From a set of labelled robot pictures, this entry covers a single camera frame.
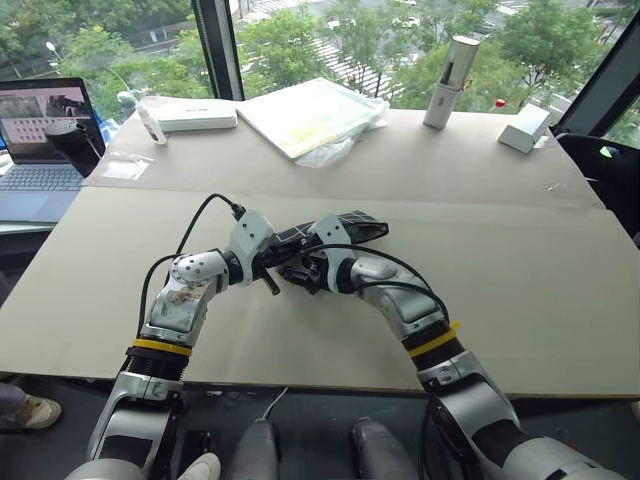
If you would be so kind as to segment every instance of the white cable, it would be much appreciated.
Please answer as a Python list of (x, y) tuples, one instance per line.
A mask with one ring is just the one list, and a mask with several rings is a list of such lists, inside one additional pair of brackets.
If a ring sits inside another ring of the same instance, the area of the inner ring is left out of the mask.
[(280, 394), (275, 398), (275, 400), (269, 404), (267, 409), (262, 414), (262, 420), (266, 420), (267, 418), (269, 418), (269, 415), (271, 414), (271, 410), (273, 410), (273, 407), (275, 407), (276, 403), (278, 403), (278, 401), (284, 396), (284, 394), (287, 393), (287, 390), (289, 390), (289, 387), (284, 387), (282, 392), (280, 392)]

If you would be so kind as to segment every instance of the glass window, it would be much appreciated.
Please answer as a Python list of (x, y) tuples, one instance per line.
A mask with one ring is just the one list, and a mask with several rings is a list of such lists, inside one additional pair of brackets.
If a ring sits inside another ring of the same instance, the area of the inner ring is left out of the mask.
[(189, 0), (2, 0), (0, 80), (82, 77), (98, 115), (129, 90), (212, 95)]
[[(616, 0), (229, 0), (247, 97), (322, 75), (424, 109), (456, 34), (482, 45), (456, 109), (557, 121), (633, 18)], [(496, 100), (504, 99), (504, 107)]]
[(604, 138), (640, 149), (640, 97), (613, 124)]

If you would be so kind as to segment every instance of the yellow band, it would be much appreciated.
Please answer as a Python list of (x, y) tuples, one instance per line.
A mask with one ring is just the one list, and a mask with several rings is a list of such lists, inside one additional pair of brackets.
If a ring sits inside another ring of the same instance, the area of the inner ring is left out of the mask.
[(427, 343), (423, 343), (419, 347), (414, 348), (413, 350), (409, 350), (409, 356), (411, 358), (417, 357), (418, 355), (422, 355), (423, 353), (427, 353), (430, 350), (433, 350), (440, 345), (444, 345), (449, 340), (453, 340), (456, 338), (455, 330), (449, 330), (447, 333), (440, 335), (433, 340), (428, 341)]
[(172, 343), (157, 342), (155, 340), (145, 340), (144, 338), (136, 338), (133, 341), (134, 347), (153, 348), (154, 350), (162, 350), (164, 352), (178, 353), (187, 357), (191, 356), (191, 349), (180, 347)]

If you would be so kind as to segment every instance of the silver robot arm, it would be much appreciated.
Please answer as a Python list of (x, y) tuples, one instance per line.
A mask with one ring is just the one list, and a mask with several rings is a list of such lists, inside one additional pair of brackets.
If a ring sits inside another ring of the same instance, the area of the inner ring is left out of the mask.
[(68, 479), (160, 479), (169, 474), (182, 414), (181, 376), (204, 323), (207, 304), (230, 285), (268, 276), (256, 257), (273, 234), (248, 210), (226, 251), (187, 254), (172, 261), (91, 435), (87, 462)]
[[(322, 245), (350, 243), (335, 216), (315, 228)], [(427, 294), (429, 287), (397, 263), (355, 253), (327, 249), (320, 259), (324, 265), (311, 268), (326, 275), (320, 281), (323, 288), (355, 293), (384, 315), (416, 365), (425, 391), (433, 394), (432, 418), (462, 463), (479, 464), (494, 480), (622, 480), (556, 440), (524, 433), (507, 397), (457, 339), (444, 304)], [(402, 282), (426, 291), (365, 286), (373, 282)]]

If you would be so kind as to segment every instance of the white box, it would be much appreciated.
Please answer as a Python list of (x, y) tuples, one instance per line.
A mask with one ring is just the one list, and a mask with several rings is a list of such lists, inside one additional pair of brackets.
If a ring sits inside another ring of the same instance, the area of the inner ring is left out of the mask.
[(230, 100), (180, 99), (167, 105), (149, 106), (148, 110), (163, 132), (230, 128), (238, 124), (236, 104)]
[(527, 103), (504, 129), (498, 141), (529, 153), (551, 123), (551, 113)]

